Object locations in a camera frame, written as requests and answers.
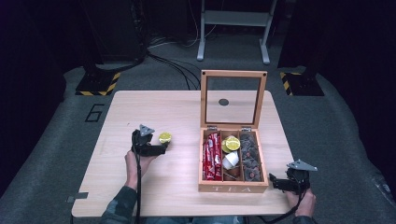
red candy wrapper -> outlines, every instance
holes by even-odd
[[[204,143],[204,180],[221,180],[220,137],[210,134]]]
[[[215,179],[215,163],[213,161],[213,152],[210,150],[211,141],[206,141],[204,144],[204,179],[214,180]]]
[[[220,136],[217,133],[212,133],[209,138],[213,141],[213,152],[215,162],[215,180],[221,180],[221,149]]]

yellow and black hazard tape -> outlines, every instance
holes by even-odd
[[[288,82],[286,74],[292,74],[292,75],[299,76],[300,73],[280,73],[280,78],[282,78],[283,87],[285,88],[286,94],[293,95],[293,92],[291,91],[290,84]]]
[[[119,80],[120,73],[117,73],[114,75],[113,79],[111,80],[110,85],[108,86],[106,91],[76,91],[76,95],[86,95],[86,96],[91,96],[91,95],[109,95],[111,92],[114,91],[114,88],[116,88],[117,81]]]

glass lid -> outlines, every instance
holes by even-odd
[[[263,71],[205,71],[205,124],[258,124],[265,77]]]

metal shelf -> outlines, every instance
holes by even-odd
[[[198,48],[197,60],[202,61],[205,53],[205,25],[241,25],[241,26],[260,26],[266,27],[262,38],[259,41],[262,51],[262,62],[269,64],[270,59],[266,42],[268,39],[269,28],[271,27],[276,0],[273,0],[271,10],[269,12],[236,12],[236,11],[215,11],[205,10],[205,0],[202,0],[201,10],[201,39]]]

white cup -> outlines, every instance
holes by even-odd
[[[224,157],[222,162],[223,167],[227,170],[233,169],[235,165],[238,163],[239,158],[237,152],[229,153],[227,156]]]

